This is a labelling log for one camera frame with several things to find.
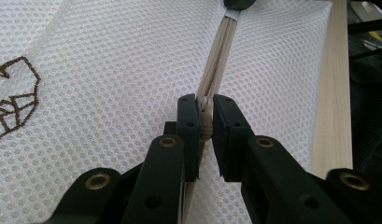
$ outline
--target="white fabric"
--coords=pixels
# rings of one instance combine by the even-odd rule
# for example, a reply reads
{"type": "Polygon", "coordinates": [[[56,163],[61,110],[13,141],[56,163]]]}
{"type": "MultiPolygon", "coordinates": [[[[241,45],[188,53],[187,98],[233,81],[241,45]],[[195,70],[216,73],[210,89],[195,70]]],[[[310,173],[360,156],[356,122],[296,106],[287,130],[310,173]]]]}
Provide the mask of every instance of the white fabric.
{"type": "MultiPolygon", "coordinates": [[[[329,10],[275,0],[241,12],[220,91],[256,134],[276,137],[305,168],[329,10]]],[[[30,62],[7,64],[0,102],[35,92],[38,102],[0,137],[0,223],[43,221],[82,173],[124,173],[144,160],[164,122],[176,119],[177,98],[196,92],[224,14],[220,0],[0,2],[0,65],[30,62]]],[[[10,127],[15,119],[7,117],[10,127]]],[[[250,222],[211,146],[200,176],[189,223],[250,222]]]]}

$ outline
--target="brown stitching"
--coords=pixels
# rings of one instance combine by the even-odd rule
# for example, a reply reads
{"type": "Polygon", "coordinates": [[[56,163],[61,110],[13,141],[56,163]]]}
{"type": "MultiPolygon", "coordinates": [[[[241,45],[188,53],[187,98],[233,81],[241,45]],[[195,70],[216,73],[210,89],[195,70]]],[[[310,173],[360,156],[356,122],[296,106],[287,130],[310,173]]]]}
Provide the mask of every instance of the brown stitching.
{"type": "Polygon", "coordinates": [[[20,127],[22,127],[26,123],[26,121],[32,116],[32,114],[34,114],[35,109],[36,109],[36,107],[38,105],[37,91],[38,91],[38,84],[39,84],[39,81],[40,81],[40,77],[39,77],[39,74],[36,72],[36,70],[33,68],[33,66],[31,65],[31,63],[28,61],[28,59],[26,57],[21,56],[21,57],[19,57],[17,59],[14,59],[12,61],[9,61],[7,63],[4,63],[4,64],[0,65],[0,72],[2,73],[2,74],[0,74],[0,77],[10,78],[10,75],[7,72],[7,68],[10,67],[13,64],[19,62],[19,61],[24,61],[25,64],[27,64],[28,68],[31,70],[31,72],[33,73],[33,75],[36,78],[36,83],[34,85],[34,92],[26,93],[26,94],[22,94],[22,95],[9,96],[9,99],[11,100],[11,102],[7,101],[7,100],[2,100],[0,102],[0,111],[4,112],[3,114],[0,114],[0,122],[1,122],[2,126],[5,129],[5,132],[0,134],[0,139],[4,135],[6,135],[8,133],[11,133],[11,132],[14,132],[14,131],[18,130],[20,127]],[[34,96],[33,102],[31,102],[31,103],[29,103],[29,104],[19,108],[18,105],[17,105],[16,99],[21,98],[21,97],[29,97],[29,96],[34,96]],[[6,111],[4,108],[1,107],[3,104],[12,105],[14,107],[14,111],[13,112],[6,111]],[[21,110],[23,110],[24,108],[26,108],[28,106],[32,106],[33,108],[28,113],[28,115],[25,117],[24,121],[21,122],[20,121],[20,112],[21,112],[21,110]],[[7,126],[7,123],[5,122],[4,116],[7,116],[7,115],[10,115],[10,114],[13,114],[13,113],[15,113],[16,126],[14,128],[12,128],[12,129],[10,129],[7,126]]]}

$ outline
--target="clamp jaw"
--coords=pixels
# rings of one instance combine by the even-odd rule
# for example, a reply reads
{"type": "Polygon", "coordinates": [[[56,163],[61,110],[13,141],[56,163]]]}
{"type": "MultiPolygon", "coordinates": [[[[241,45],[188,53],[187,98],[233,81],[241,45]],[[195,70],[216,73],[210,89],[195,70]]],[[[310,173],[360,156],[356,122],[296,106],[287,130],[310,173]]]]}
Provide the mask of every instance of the clamp jaw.
{"type": "MultiPolygon", "coordinates": [[[[97,168],[81,175],[45,223],[182,223],[184,185],[203,154],[194,94],[177,102],[145,161],[123,175],[97,168]]],[[[382,189],[349,169],[326,180],[307,173],[274,138],[254,135],[235,101],[214,96],[213,146],[219,172],[241,182],[253,223],[382,223],[382,189]]]]}

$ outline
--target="light wood plank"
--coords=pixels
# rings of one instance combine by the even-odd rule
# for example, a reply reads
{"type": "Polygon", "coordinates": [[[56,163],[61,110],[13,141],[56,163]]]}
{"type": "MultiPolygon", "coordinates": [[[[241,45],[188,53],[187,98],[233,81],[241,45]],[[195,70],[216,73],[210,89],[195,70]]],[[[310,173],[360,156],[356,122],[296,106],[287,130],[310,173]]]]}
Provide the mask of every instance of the light wood plank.
{"type": "Polygon", "coordinates": [[[331,169],[352,167],[347,1],[332,2],[312,150],[312,173],[321,178],[331,169]]]}

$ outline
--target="metal grommet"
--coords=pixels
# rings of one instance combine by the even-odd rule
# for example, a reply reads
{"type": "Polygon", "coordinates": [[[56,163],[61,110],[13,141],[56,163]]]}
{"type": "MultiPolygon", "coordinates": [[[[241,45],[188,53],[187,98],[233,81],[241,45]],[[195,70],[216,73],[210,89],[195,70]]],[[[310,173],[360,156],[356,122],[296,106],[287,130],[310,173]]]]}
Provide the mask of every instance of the metal grommet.
{"type": "Polygon", "coordinates": [[[170,138],[170,137],[162,138],[159,141],[159,145],[161,145],[162,147],[173,147],[176,145],[176,143],[177,143],[176,139],[170,138]]]}
{"type": "Polygon", "coordinates": [[[367,190],[369,188],[368,182],[357,175],[344,172],[339,175],[339,178],[343,183],[353,189],[367,190]]]}
{"type": "Polygon", "coordinates": [[[275,144],[269,138],[260,137],[255,141],[260,147],[272,147],[275,144]]]}
{"type": "Polygon", "coordinates": [[[111,177],[107,174],[96,174],[86,180],[85,186],[88,189],[102,189],[109,184],[111,177]]]}

